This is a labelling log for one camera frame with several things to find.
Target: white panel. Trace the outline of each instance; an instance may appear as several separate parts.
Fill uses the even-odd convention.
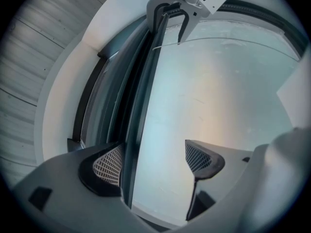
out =
[[[293,127],[311,126],[311,48],[307,48],[298,69],[278,90]]]

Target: perforated mesh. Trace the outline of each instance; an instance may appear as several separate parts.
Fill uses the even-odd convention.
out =
[[[122,145],[119,145],[98,158],[93,163],[93,171],[102,180],[119,186],[122,160]]]
[[[189,144],[186,144],[186,161],[193,173],[208,167],[212,163],[212,159],[208,154]]]

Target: white surface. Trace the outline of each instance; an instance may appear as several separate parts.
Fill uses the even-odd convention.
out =
[[[293,127],[311,126],[311,48],[307,48],[297,70],[278,90]]]
[[[80,42],[59,70],[49,92],[43,118],[43,158],[67,153],[67,138],[72,137],[80,97],[99,57]]]
[[[163,44],[177,42],[180,26]],[[256,26],[201,22],[189,39],[232,37],[295,58],[286,41]],[[297,61],[270,48],[232,39],[203,39],[163,47],[138,157],[133,205],[159,219],[185,222],[193,174],[185,139],[253,151],[292,128],[276,92]]]
[[[52,66],[40,93],[40,97],[37,103],[37,108],[35,110],[35,126],[34,126],[34,147],[35,147],[35,158],[37,164],[41,164],[45,161],[43,156],[43,120],[47,105],[48,96],[53,87],[53,83],[58,75],[59,70],[63,66],[64,62],[67,60],[68,56],[71,54],[73,49],[81,42],[82,36],[85,30],[78,34],[72,42],[64,49],[61,55],[57,58],[54,65]]]
[[[118,32],[146,14],[149,0],[107,0],[88,26],[83,41],[100,51]]]

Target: black strip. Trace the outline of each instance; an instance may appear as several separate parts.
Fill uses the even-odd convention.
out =
[[[28,201],[38,210],[43,211],[51,193],[52,189],[50,188],[38,187],[30,195]]]
[[[23,102],[27,103],[27,104],[33,105],[34,107],[37,107],[35,104],[29,103],[29,102],[27,102],[27,101],[25,101],[25,100],[23,100],[23,99],[21,99],[21,98],[19,98],[19,97],[17,97],[17,96],[14,96],[14,95],[12,95],[11,93],[7,92],[6,90],[3,90],[1,87],[0,87],[0,90],[3,91],[3,92],[5,92],[5,93],[8,94],[9,96],[12,96],[13,98],[16,98],[16,99],[18,99],[18,100],[20,100],[20,101],[23,101]]]
[[[51,40],[50,38],[46,37],[44,34],[42,34],[40,31],[32,28],[31,26],[29,26],[28,24],[26,24],[25,22],[21,21],[18,17],[14,17],[14,19],[16,19],[17,21],[21,22],[22,24],[24,24],[25,26],[27,26],[28,28],[31,28],[33,31],[36,31],[38,34],[42,35],[43,37],[47,38],[49,41],[52,41],[54,44],[56,44],[57,46],[59,46],[62,49],[65,49],[63,46],[57,44],[55,41]]]
[[[241,0],[227,0],[218,11],[239,13],[256,17],[279,27],[285,32],[285,36],[300,56],[303,55],[307,48],[309,39],[294,25],[268,9]]]
[[[79,165],[78,174],[81,182],[100,197],[121,197],[120,187],[102,180],[93,171],[94,161],[119,145],[120,143],[113,143],[108,148],[87,157]]]
[[[86,107],[88,100],[91,96],[93,87],[97,81],[98,75],[100,74],[102,68],[104,67],[105,63],[107,62],[106,58],[101,58],[98,63],[96,64],[94,70],[92,71],[85,87],[83,90],[83,93],[81,95],[78,109],[76,112],[76,117],[74,120],[74,125],[73,125],[73,132],[72,132],[72,140],[75,142],[80,142],[80,137],[81,137],[81,131],[82,131],[82,124],[83,124],[83,118],[84,114],[86,112]]]
[[[163,13],[167,13],[170,18],[171,18],[171,15],[174,15],[175,13],[178,13],[180,11],[180,3],[176,2],[176,3],[173,3],[169,6],[165,6],[163,8]]]
[[[141,73],[146,61],[154,36],[147,34],[144,45],[136,58],[132,72],[128,78],[123,97],[120,102],[120,108],[117,113],[115,124],[112,126],[110,141],[125,141],[129,120],[131,117],[132,107],[140,81]]]
[[[161,46],[168,20],[169,16],[166,14],[162,19],[158,32],[155,34],[151,47],[148,49],[148,55],[143,64],[144,66],[141,78],[135,95],[133,108],[131,110],[131,118],[125,140],[122,186],[124,191],[124,202],[130,208],[132,206],[134,181],[142,132],[146,119],[153,80],[155,77],[156,66],[161,51],[161,49],[152,49]]]
[[[184,10],[180,10],[180,12],[185,16],[185,19],[183,21],[183,24],[181,25],[181,28],[180,28],[180,31],[179,31],[179,34],[178,34],[178,43],[180,43],[181,41],[181,37],[183,36],[184,32],[185,32],[185,29],[189,23],[189,15],[188,13],[186,13]]]
[[[160,20],[157,20],[158,17],[162,18],[162,14],[164,12],[165,7],[170,6],[168,3],[162,3],[159,4],[156,8],[155,8],[155,12],[154,12],[154,32],[156,33],[158,30],[159,25],[161,24]]]

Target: gray surface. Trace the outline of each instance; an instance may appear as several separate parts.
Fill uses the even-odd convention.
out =
[[[178,229],[178,233],[235,232],[241,213],[257,185],[266,148],[267,145],[262,145],[255,149],[243,175],[227,196],[191,220],[185,227]]]
[[[194,143],[221,155],[225,160],[224,168],[214,177],[197,182],[197,193],[203,190],[217,202],[224,198],[239,180],[248,165],[242,159],[251,157],[253,152],[223,148],[200,141],[194,141]]]
[[[295,129],[269,145],[238,232],[267,230],[284,216],[310,178],[310,146],[311,128]]]
[[[79,180],[80,162],[97,151],[98,147],[94,147],[49,159],[22,180],[14,194],[27,211],[32,211],[28,202],[32,192],[38,186],[51,188],[44,215],[77,232],[155,232],[141,224],[141,219],[131,213],[121,198],[99,197]],[[37,213],[36,221],[42,223],[44,215]]]

